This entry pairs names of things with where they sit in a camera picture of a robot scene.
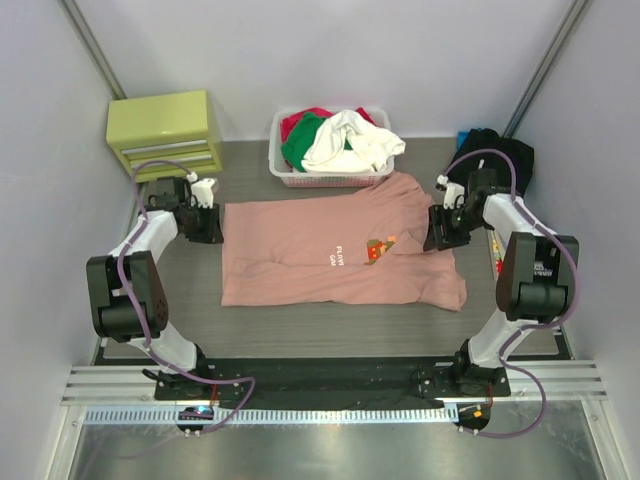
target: clothing pile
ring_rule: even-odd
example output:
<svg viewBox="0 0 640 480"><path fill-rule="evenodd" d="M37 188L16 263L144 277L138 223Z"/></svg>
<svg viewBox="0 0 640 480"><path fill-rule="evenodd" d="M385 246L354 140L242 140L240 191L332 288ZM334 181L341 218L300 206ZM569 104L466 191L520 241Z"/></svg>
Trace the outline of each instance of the clothing pile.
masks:
<svg viewBox="0 0 640 480"><path fill-rule="evenodd" d="M380 172L405 147L363 108L335 115L318 107L302 110L282 120L280 137L282 156L300 172Z"/></svg>

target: pink basket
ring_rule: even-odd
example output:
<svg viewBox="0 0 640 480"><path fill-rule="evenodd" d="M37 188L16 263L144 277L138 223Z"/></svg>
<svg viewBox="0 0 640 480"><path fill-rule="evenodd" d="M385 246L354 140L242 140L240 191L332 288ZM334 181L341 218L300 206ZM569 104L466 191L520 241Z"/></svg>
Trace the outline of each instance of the pink basket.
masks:
<svg viewBox="0 0 640 480"><path fill-rule="evenodd" d="M389 117L384 110L377 108L366 109L376 125L391 130ZM387 168L382 172L354 173L308 173L299 172L282 158L282 141L280 140L280 122L282 119L293 115L296 111L281 111L276 113L271 124L271 136L269 138L269 170L280 178L287 187L312 188L312 187L370 187L378 183L393 172L394 157L387 160Z"/></svg>

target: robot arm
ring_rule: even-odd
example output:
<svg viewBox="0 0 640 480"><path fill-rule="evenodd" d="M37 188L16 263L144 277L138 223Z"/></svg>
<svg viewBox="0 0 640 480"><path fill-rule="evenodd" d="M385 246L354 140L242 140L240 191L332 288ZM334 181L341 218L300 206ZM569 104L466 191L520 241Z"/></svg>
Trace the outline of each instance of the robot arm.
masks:
<svg viewBox="0 0 640 480"><path fill-rule="evenodd" d="M182 178L168 181L173 182L173 192L150 197L154 203L147 207L151 210L147 219L140 216L127 238L107 256L93 257L87 262L89 297L94 329L100 337L113 338L149 353L139 318L117 273L117 258L125 245L130 245L124 257L124 271L144 309L153 351L168 363L191 371L203 363L204 356L197 345L185 340L169 322L169 307L156 263L179 233L194 242L222 243L219 205L213 202L218 184L213 179L193 184ZM138 234L145 221L146 228ZM208 367L198 372L205 376L208 373Z"/></svg>
<svg viewBox="0 0 640 480"><path fill-rule="evenodd" d="M438 387L430 390L433 397L448 396L441 393L443 390L455 396L484 396L488 388L494 396L508 396L501 359L531 333L531 326L553 322L573 300L571 268L547 234L553 235L575 262L578 242L543 228L521 198L512 201L502 193L494 170L473 172L466 196L460 194L463 187L449 183L446 177L438 179L438 187L446 190L448 201L429 208L425 251L466 245L470 232L479 227L494 229L508 246L496 284L497 309L484 328L464 342L451 367L427 373ZM520 335L503 350L517 331ZM424 396L431 397L431 392L427 390Z"/></svg>

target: black bag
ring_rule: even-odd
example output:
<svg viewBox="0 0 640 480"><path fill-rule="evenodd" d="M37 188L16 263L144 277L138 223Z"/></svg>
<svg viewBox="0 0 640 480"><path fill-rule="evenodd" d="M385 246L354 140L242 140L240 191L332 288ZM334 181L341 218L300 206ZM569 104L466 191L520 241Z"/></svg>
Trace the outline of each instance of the black bag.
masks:
<svg viewBox="0 0 640 480"><path fill-rule="evenodd" d="M471 130L452 161L481 148L495 148L511 158L516 168L516 192L518 195L524 195L533 175L533 148L519 140L502 138L495 130L487 128ZM483 168L492 168L497 172L499 186L511 187L509 166L495 153L483 153L477 155L477 158L469 158L454 167L447 174L447 177L450 181L459 183L466 189L469 174L478 169L480 160L484 160Z"/></svg>

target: green cloth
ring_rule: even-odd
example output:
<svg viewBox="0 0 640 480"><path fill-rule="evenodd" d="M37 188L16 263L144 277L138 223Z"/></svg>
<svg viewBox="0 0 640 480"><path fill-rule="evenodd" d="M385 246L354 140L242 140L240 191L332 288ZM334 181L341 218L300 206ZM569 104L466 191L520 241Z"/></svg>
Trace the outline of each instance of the green cloth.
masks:
<svg viewBox="0 0 640 480"><path fill-rule="evenodd" d="M324 118L315 113L306 112L291 130L287 141L282 144L282 156L299 172L305 171L302 158L313 145L316 132L324 121Z"/></svg>

